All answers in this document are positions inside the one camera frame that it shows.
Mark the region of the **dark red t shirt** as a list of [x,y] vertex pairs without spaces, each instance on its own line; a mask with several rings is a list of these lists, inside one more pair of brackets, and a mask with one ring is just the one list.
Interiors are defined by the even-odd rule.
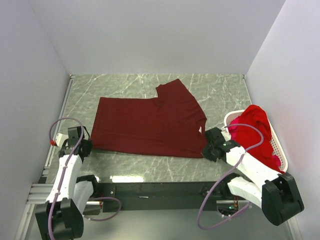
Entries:
[[99,99],[93,148],[127,154],[202,158],[206,115],[180,79],[156,87],[157,97]]

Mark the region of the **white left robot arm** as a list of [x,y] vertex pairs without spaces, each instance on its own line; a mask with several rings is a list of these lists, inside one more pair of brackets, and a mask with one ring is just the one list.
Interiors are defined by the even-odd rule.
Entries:
[[70,127],[59,152],[59,168],[45,203],[35,217],[43,240],[74,240],[84,232],[83,212],[87,201],[100,195],[94,175],[78,176],[84,159],[90,155],[92,141],[85,139],[85,128]]

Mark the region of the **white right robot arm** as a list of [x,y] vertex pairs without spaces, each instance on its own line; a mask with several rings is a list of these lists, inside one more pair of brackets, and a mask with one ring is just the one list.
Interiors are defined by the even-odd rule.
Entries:
[[218,127],[207,130],[204,135],[207,145],[202,155],[210,161],[223,160],[243,174],[239,176],[232,170],[227,171],[207,192],[206,201],[211,196],[226,200],[241,197],[261,208],[267,220],[275,226],[305,209],[295,178],[287,172],[271,169],[249,153],[263,143],[262,136],[258,143],[244,148]]

